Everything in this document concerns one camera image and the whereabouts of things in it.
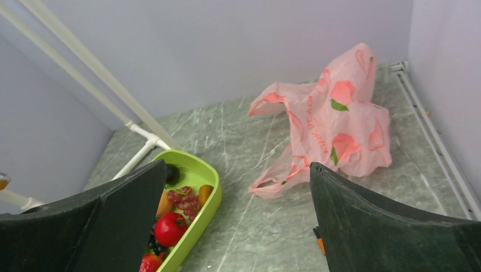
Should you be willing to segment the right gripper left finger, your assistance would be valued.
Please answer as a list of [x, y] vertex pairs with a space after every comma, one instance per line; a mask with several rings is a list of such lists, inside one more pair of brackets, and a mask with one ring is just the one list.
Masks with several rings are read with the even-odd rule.
[[76, 195], [1, 215], [2, 271], [138, 271], [164, 160]]

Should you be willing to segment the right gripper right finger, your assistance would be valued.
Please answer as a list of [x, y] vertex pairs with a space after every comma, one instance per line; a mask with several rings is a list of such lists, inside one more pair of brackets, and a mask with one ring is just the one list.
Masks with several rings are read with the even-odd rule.
[[310, 190], [330, 271], [479, 271], [480, 222], [397, 202], [310, 165]]

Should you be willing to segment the dark fake grapes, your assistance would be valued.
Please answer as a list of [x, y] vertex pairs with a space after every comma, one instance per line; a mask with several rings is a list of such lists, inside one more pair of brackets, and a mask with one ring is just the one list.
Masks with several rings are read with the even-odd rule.
[[160, 243], [155, 238], [155, 236], [154, 236], [154, 225], [152, 226], [152, 228], [150, 230], [150, 236], [149, 236], [149, 241], [148, 241], [147, 245], [154, 252], [155, 255], [157, 255], [158, 257], [160, 257], [163, 260], [170, 253], [169, 247], [160, 245]]

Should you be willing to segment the red fake fruit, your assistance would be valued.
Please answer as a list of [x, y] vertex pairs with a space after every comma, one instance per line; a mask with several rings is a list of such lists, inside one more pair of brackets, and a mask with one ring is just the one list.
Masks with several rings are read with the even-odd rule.
[[156, 272], [163, 260], [155, 254], [145, 254], [142, 258], [139, 272]]
[[154, 225], [154, 237], [161, 246], [174, 247], [188, 229], [185, 217], [177, 212], [168, 212]]

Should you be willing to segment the orange fake fruit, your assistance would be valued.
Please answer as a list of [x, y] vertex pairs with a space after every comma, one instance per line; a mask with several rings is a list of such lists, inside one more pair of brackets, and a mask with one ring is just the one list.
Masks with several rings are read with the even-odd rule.
[[199, 188], [198, 201], [200, 207], [203, 207], [206, 204], [207, 200], [213, 192], [213, 189], [214, 187], [208, 184], [205, 184]]
[[174, 205], [174, 203], [170, 199], [168, 191], [164, 190], [163, 193], [162, 193], [161, 199], [159, 201], [159, 205], [158, 205], [158, 208], [157, 208], [155, 218], [160, 219], [166, 213], [169, 213], [172, 210], [173, 205]]

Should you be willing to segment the red fake grapes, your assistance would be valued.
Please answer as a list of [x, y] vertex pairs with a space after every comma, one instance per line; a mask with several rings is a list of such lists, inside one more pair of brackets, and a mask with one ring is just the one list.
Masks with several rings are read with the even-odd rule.
[[194, 221], [201, 210], [198, 195], [190, 186], [168, 191], [170, 199], [175, 207], [190, 221]]

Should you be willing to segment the dark plum fake fruit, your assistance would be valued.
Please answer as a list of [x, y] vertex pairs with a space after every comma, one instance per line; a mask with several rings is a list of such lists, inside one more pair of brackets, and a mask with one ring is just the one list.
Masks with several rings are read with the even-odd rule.
[[166, 164], [166, 185], [176, 185], [180, 180], [180, 170], [174, 164]]

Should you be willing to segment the pink plastic bag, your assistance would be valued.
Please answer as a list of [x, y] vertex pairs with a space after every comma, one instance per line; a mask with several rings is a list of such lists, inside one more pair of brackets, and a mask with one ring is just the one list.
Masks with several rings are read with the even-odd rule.
[[335, 58], [315, 83], [273, 83], [249, 116], [285, 112], [290, 142], [248, 188], [264, 199], [310, 179], [310, 164], [364, 177], [392, 163], [389, 111], [372, 102], [376, 57], [363, 43]]

